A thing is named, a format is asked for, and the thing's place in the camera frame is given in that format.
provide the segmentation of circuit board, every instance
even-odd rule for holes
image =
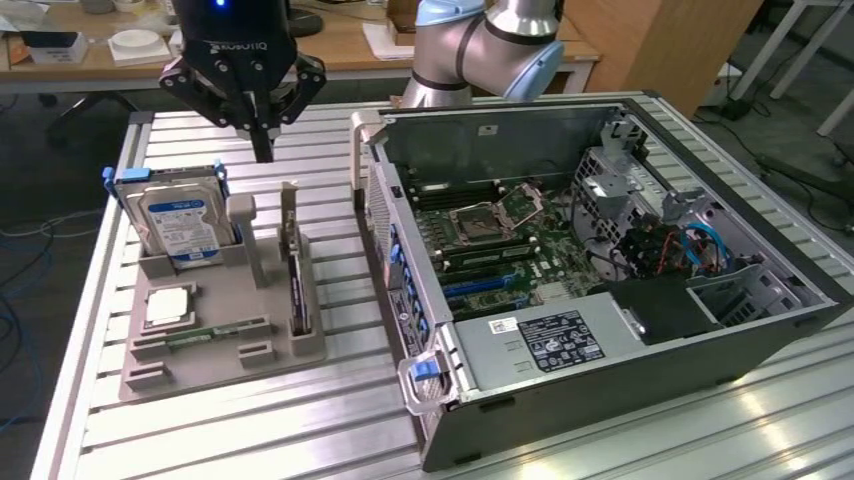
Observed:
[[[512,201],[499,201],[492,209],[478,203],[458,209],[415,211],[455,320],[582,297],[602,283],[584,245],[562,218],[559,204],[547,200],[552,192],[536,192],[527,201],[518,192],[511,190],[504,198]],[[492,220],[486,214],[490,211],[496,217],[503,215],[506,221]],[[519,259],[508,253],[518,254]],[[468,262],[476,257],[483,263],[456,262],[464,255]]]

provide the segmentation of floor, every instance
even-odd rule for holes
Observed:
[[[746,36],[732,61],[746,66],[767,38],[767,33]],[[779,60],[796,49],[786,44],[766,68],[767,75]],[[317,103],[381,100],[388,94],[403,91],[403,81],[371,81],[331,84]],[[726,124],[738,133],[751,150],[776,156],[784,161],[819,172],[827,178],[850,173],[851,166],[832,166],[836,157],[830,141],[815,135],[814,130],[830,114],[854,85],[854,73],[816,57],[787,96],[774,102],[760,94],[759,100],[768,106],[771,117],[751,114],[738,122]],[[129,99],[143,110],[167,111],[183,109],[164,93],[136,92]],[[103,206],[105,192],[100,187],[100,170],[115,163],[127,113],[112,104],[99,105],[68,129],[69,145],[63,150],[51,149],[41,132],[51,118],[79,98],[61,95],[60,105],[45,109],[35,96],[21,96],[15,108],[0,114],[0,226],[20,225],[29,228],[39,220],[55,218],[73,211]],[[0,98],[0,104],[9,103]],[[706,119],[715,119],[710,111],[700,111]],[[739,147],[732,135],[718,125],[703,125],[703,130],[750,168],[755,168],[751,155]],[[854,138],[854,116],[842,124],[835,138]],[[771,177],[770,185],[802,211],[806,211],[806,195],[796,185],[783,178]],[[847,222],[847,209],[832,198],[816,194],[815,215],[827,223]],[[72,233],[97,225],[97,215],[68,221],[57,227],[57,233]],[[827,232],[854,251],[854,240],[835,232]],[[20,241],[0,237],[0,272],[5,278],[32,258],[45,238],[32,236]],[[27,422],[9,426],[0,432],[0,478],[27,478],[37,441],[47,415],[53,383],[59,374],[68,333],[79,300],[95,235],[56,239],[52,247],[53,266],[33,288],[13,298],[13,306],[21,323],[31,334],[39,365],[43,370],[43,388],[27,413]],[[0,361],[9,356],[11,342],[0,344]],[[21,411],[32,397],[36,377],[32,363],[24,352],[17,355],[11,368],[0,372],[0,417],[11,417]]]

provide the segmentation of wooden desk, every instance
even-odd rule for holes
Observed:
[[[308,4],[300,8],[311,9]],[[365,21],[384,21],[384,11],[364,4],[327,6],[316,10],[325,26],[317,35],[297,39],[299,49],[323,59],[329,80],[364,80],[372,78],[405,78],[409,76],[411,60],[381,61],[371,53],[361,33]],[[9,45],[20,42],[17,36],[0,41],[0,94],[93,92],[157,88],[157,77],[163,64],[116,67],[112,62],[107,39],[116,32],[116,25],[133,21],[124,13],[88,15],[79,4],[56,4],[48,11],[53,23],[68,31],[83,32],[95,44],[89,45],[85,60],[79,65],[35,65],[27,60],[19,65],[4,65],[2,54]],[[590,76],[599,53],[582,41],[575,27],[563,22],[558,37],[566,43],[563,72],[571,72],[564,91],[580,92]]]

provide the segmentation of gray parts tray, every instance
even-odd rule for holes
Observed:
[[[289,203],[283,192],[283,205]],[[229,218],[240,225],[255,217],[248,196],[229,198]],[[239,206],[236,213],[232,207]],[[288,223],[292,234],[288,234]],[[224,263],[176,272],[168,257],[140,259],[119,398],[124,402],[164,397],[235,383],[317,362],[325,358],[308,241],[292,222],[283,222],[276,238],[255,241],[251,229],[243,243],[221,248]],[[299,238],[299,245],[289,242]],[[291,252],[293,261],[288,263]],[[296,267],[299,277],[291,275]],[[299,278],[295,286],[292,278]],[[185,311],[167,321],[149,321],[149,299],[156,292],[185,293]],[[309,329],[300,331],[300,310]]]

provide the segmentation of blue pcie slot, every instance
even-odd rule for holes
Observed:
[[[442,289],[444,298],[459,297],[460,295],[470,295],[472,293],[487,292],[490,290],[498,290],[507,287],[515,280],[516,275],[504,275],[498,278],[483,280],[479,282],[466,282],[458,285],[451,285]]]

